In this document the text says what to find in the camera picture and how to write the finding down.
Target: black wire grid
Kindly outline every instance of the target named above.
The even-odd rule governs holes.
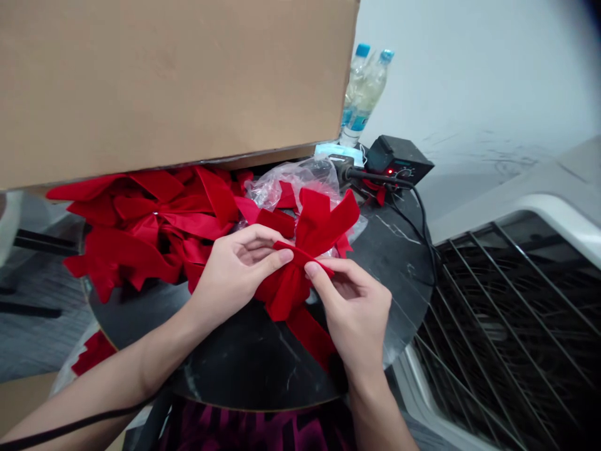
[[[601,408],[601,271],[529,212],[437,250],[413,345],[441,413],[498,448],[571,448]]]

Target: bottle label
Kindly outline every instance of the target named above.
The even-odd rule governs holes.
[[[350,121],[352,116],[352,109],[346,108],[342,111],[342,127],[345,127]]]
[[[355,131],[355,132],[362,132],[363,129],[365,128],[365,124],[367,123],[367,120],[369,119],[369,115],[368,116],[355,116],[353,118],[352,124],[351,124],[351,130]]]

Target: clear plastic wrap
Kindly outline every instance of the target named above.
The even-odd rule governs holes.
[[[259,208],[273,211],[282,196],[280,182],[290,183],[299,212],[302,211],[301,188],[326,194],[330,198],[331,209],[342,200],[336,168],[325,155],[316,155],[298,163],[284,163],[266,172],[254,182],[246,181],[247,197],[254,200]],[[365,227],[367,227],[367,218],[360,216],[353,228],[347,232],[350,244],[359,237]],[[338,256],[335,249],[331,249],[327,255]]]

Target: white wall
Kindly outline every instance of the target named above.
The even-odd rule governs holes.
[[[395,50],[361,142],[411,139],[431,219],[601,132],[601,46],[578,0],[362,0]]]

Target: cardboard box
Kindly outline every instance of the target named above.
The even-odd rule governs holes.
[[[358,0],[3,0],[0,189],[339,133]]]

